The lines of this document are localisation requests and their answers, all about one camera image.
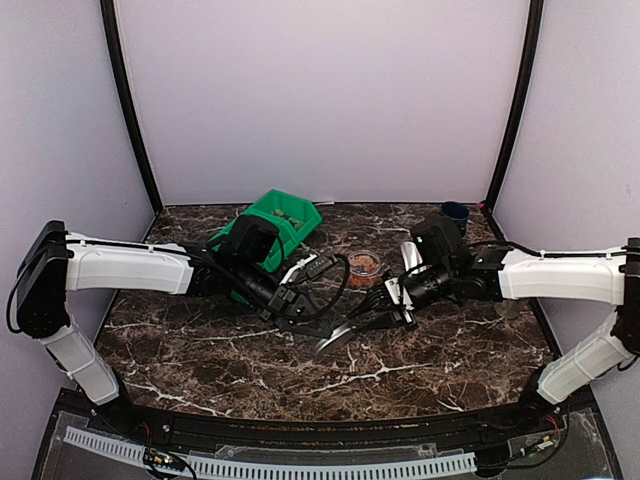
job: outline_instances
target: green plastic crate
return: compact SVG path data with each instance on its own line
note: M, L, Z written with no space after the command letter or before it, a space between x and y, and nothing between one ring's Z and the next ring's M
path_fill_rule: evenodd
M322 223L322 216L313 203L278 190L271 190L242 213L262 217L278 227L284 246L284 258L288 258ZM228 233L234 222L235 220L224 227L215 237ZM273 245L269 256L260 265L267 272L274 272L280 266L278 242Z

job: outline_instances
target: dark blue mug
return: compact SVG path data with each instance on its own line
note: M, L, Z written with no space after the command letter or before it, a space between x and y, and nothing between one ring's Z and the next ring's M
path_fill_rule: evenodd
M440 215L450 218L458 227L460 235L464 237L467 233L467 222L469 221L469 209L458 202L444 202L440 207Z

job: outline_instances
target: brown marble surface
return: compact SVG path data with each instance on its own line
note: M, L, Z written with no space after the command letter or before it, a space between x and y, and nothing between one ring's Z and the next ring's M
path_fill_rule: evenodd
M308 251L364 248L395 274L402 271L399 247L410 240L408 229L437 211L404 204L318 208L324 223L287 264ZM148 241L206 240L242 210L170 207ZM467 241L491 238L473 209ZM323 304L338 283L330 277L310 291ZM332 321L339 324L362 295L349 289ZM528 375L551 359L528 307L519 318L504 320L489 303L440 302L415 318L419 328L413 332L369 332L316 360L315 339L279 333L232 300L127 291L97 346L140 405L288 421L381 420L510 403Z

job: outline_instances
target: robotic arm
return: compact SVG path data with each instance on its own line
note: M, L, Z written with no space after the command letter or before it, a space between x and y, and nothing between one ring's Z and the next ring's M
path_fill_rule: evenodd
M601 252L535 252L510 242L465 246L455 226L439 217L428 218L411 233L413 247L403 246L407 271L369 290L349 316L371 310L385 313L368 324L334 332L331 339L318 343L317 353L369 329L413 328L411 312L447 297L492 302L572 298L616 306L595 332L532 376L520 404L541 414L612 367L640 355L640 239Z
M317 310L294 285L319 277L341 259L346 275L339 297L348 279L348 262L340 255L312 255L278 282L256 266L278 233L262 218L241 215L227 236L205 245L148 245L89 238L68 233L62 222L49 222L18 270L7 306L9 329L38 340L98 413L116 430L128 433L139 419L126 388L67 312L66 292L115 288L209 296L235 291L257 308L261 318L274 321L283 331L328 337L328 325L317 319L332 304ZM10 319L14 294L17 329Z

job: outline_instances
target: black frame post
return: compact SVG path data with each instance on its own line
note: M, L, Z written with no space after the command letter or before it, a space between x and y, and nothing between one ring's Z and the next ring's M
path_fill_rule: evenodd
M140 175L144 182L144 188L153 207L155 214L159 214L164 206L160 198L158 185L153 177L151 163L142 140L142 132L138 124L138 117L133 106L133 97L131 96L131 88L127 78L127 71L124 64L124 56L122 54L122 45L120 44L120 34L118 33L118 23L116 20L116 11L113 0L100 0L102 9L102 22L104 23L104 33L107 38L107 47L109 48L109 57L111 58L111 68L113 69L113 78L116 82L118 97L120 97L120 106L124 121L129 132L129 139L133 147L133 153L140 169Z
M504 131L500 153L498 154L496 167L493 171L487 198L482 202L490 212L493 211L498 201L500 189L507 175L507 168L509 167L513 147L516 143L518 128L520 127L520 120L522 119L522 112L524 111L527 92L529 90L531 72L533 71L536 47L538 46L543 7L544 0L531 0L529 5L527 31L524 36L522 58L520 59L520 69L518 71L518 79L516 80L516 88L513 93L513 101L511 102L511 110L509 111L509 119L507 120L507 127Z

